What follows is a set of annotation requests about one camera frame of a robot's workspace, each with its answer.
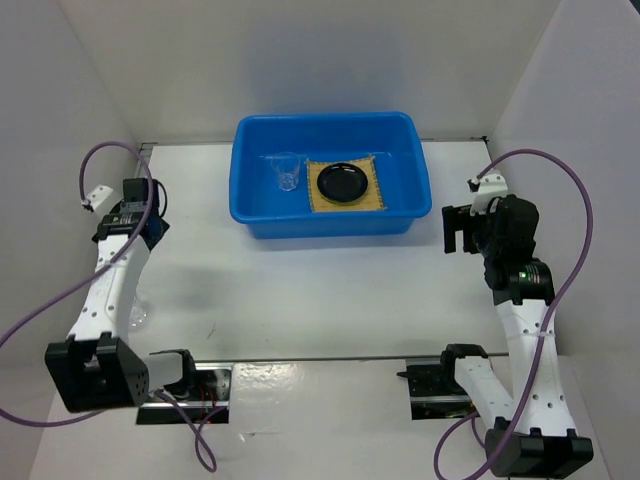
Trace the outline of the bamboo placemat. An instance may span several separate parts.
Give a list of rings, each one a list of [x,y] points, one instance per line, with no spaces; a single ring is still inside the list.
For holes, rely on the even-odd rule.
[[[375,156],[368,155],[363,158],[341,161],[345,163],[354,164],[362,168],[369,180],[369,187],[364,194],[365,198],[361,203],[350,207],[340,207],[337,205],[331,205],[322,200],[321,194],[318,191],[316,180],[320,171],[326,166],[334,163],[341,162],[319,162],[311,159],[306,160],[307,169],[307,187],[308,197],[313,213],[337,213],[337,212],[371,212],[371,211],[384,211],[386,205],[383,200],[381,189],[379,186],[378,176],[375,168]]]

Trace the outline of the green plastic plate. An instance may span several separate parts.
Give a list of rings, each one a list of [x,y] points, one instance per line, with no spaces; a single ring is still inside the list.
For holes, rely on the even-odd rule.
[[[350,199],[348,201],[343,201],[340,199],[336,199],[336,198],[330,198],[330,197],[326,197],[324,195],[321,195],[321,198],[323,201],[325,201],[328,204],[331,205],[337,205],[340,207],[350,207],[350,206],[355,206],[358,205],[359,203],[361,203],[363,201],[363,199],[365,198],[365,195],[361,195],[358,198],[354,198],[354,199]]]

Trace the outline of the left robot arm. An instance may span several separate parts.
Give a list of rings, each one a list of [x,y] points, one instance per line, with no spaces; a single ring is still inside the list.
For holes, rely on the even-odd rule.
[[[108,187],[91,196],[103,215],[92,238],[99,276],[66,340],[46,349],[45,364],[58,393],[71,413],[139,407],[157,390],[188,399],[199,387],[188,350],[141,356],[128,343],[140,275],[170,228],[164,186],[131,178],[123,182],[122,199]]]

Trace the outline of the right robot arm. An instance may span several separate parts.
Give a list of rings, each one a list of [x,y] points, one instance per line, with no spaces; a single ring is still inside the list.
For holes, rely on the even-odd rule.
[[[476,213],[469,205],[442,210],[444,251],[481,254],[484,278],[504,328],[512,388],[495,375],[485,350],[450,344],[438,381],[464,391],[486,427],[487,470],[499,478],[565,479],[594,457],[580,435],[562,386],[552,309],[557,295],[549,267],[536,258],[536,206],[514,195],[495,197]]]

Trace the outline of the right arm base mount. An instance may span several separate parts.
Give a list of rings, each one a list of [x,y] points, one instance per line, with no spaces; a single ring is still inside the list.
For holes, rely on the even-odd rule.
[[[449,381],[435,357],[408,359],[396,376],[407,386],[413,421],[461,419],[474,411],[470,397]]]

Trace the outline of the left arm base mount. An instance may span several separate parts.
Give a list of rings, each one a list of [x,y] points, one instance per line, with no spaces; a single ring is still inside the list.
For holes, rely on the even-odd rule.
[[[232,363],[197,362],[195,364],[195,385],[186,393],[173,396],[186,416],[198,425],[214,410],[208,424],[227,424],[232,387]],[[179,425],[184,419],[170,404],[161,399],[149,398],[137,412],[137,425]]]

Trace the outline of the black round plate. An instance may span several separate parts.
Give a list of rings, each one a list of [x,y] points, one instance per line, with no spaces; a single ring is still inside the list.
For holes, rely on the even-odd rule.
[[[321,195],[343,201],[365,194],[369,180],[364,170],[351,163],[334,163],[318,174],[316,185]]]

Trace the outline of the clear plastic cup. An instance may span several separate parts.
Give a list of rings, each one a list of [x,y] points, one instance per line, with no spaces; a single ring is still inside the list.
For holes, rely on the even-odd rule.
[[[293,152],[278,152],[270,156],[272,170],[278,187],[285,192],[293,191],[299,182],[300,157]]]
[[[136,295],[130,312],[129,327],[131,329],[139,329],[146,324],[147,318],[148,303]]]

